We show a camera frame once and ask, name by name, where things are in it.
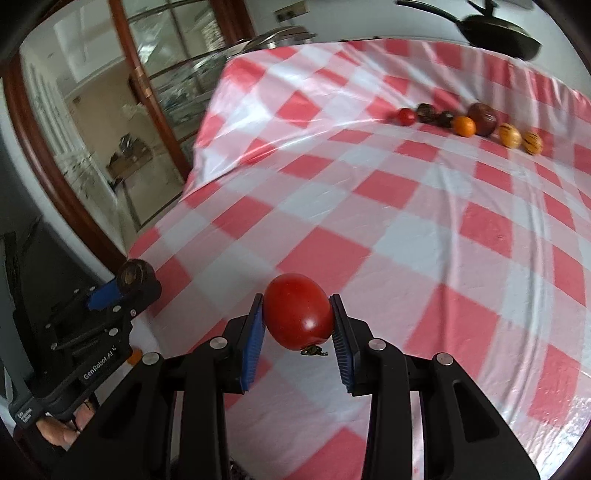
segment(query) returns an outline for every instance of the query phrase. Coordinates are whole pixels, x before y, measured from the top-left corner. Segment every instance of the cooking pot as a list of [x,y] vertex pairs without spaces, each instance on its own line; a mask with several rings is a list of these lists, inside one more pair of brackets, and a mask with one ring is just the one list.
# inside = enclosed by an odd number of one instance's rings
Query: cooking pot
[[253,38],[242,50],[242,53],[264,48],[288,47],[292,45],[303,45],[312,43],[315,33],[308,32],[304,27],[295,25],[293,27],[279,27]]
[[485,7],[479,7],[468,2],[482,15],[470,15],[459,20],[445,10],[414,0],[398,0],[398,5],[417,8],[454,22],[470,45],[497,51],[510,57],[522,60],[532,60],[540,51],[540,42],[532,38],[523,28],[494,16],[495,8],[499,5],[493,0],[486,0]]

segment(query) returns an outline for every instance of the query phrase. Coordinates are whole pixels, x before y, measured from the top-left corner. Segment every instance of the wall outlet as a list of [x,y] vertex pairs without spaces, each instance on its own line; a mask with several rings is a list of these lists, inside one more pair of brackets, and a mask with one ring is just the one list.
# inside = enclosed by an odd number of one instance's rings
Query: wall outlet
[[296,2],[294,4],[288,5],[287,7],[275,10],[275,18],[278,22],[283,22],[308,12],[309,10],[308,5],[306,5],[306,0],[302,0],[301,2]]

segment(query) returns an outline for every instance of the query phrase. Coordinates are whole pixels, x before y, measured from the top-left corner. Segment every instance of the human hand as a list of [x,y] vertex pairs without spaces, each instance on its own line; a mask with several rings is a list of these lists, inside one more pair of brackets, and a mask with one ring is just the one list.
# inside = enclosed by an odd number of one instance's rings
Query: human hand
[[73,421],[62,423],[53,417],[44,417],[37,420],[37,428],[49,443],[66,449],[76,441],[94,414],[94,408],[86,401],[74,412],[75,424]]

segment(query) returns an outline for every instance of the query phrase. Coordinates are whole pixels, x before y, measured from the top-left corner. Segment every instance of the blue gripper pad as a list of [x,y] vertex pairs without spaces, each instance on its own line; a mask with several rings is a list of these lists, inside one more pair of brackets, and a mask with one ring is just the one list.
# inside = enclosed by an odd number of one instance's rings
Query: blue gripper pad
[[335,319],[332,337],[337,363],[339,364],[340,379],[343,385],[347,387],[347,392],[351,393],[355,383],[355,377],[353,375],[353,353],[349,346],[348,336],[342,318],[346,316],[346,313],[340,302],[340,297],[331,297],[330,304]]
[[261,354],[262,341],[265,337],[265,323],[262,320],[262,302],[259,303],[246,347],[242,352],[242,376],[240,385],[247,391],[255,380],[256,366]]
[[90,294],[86,307],[89,310],[104,310],[120,300],[121,297],[117,281],[113,279]]

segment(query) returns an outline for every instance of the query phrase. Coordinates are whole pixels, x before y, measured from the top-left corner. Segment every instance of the pan handle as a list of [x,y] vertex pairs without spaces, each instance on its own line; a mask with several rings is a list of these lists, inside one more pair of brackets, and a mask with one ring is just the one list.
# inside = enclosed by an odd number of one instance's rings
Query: pan handle
[[439,15],[440,17],[447,18],[449,21],[454,22],[456,25],[460,25],[462,23],[461,20],[454,17],[452,14],[449,14],[445,10],[441,10],[441,8],[437,8],[429,4],[415,2],[414,0],[397,0],[396,4],[402,5],[404,7],[411,7],[416,8],[418,10],[423,10],[424,12],[429,12],[430,14]]
[[480,7],[479,5],[476,5],[474,2],[470,2],[470,0],[468,0],[468,3],[485,17],[494,17],[495,8],[499,6],[499,4],[496,3],[494,0],[485,0],[484,8]]

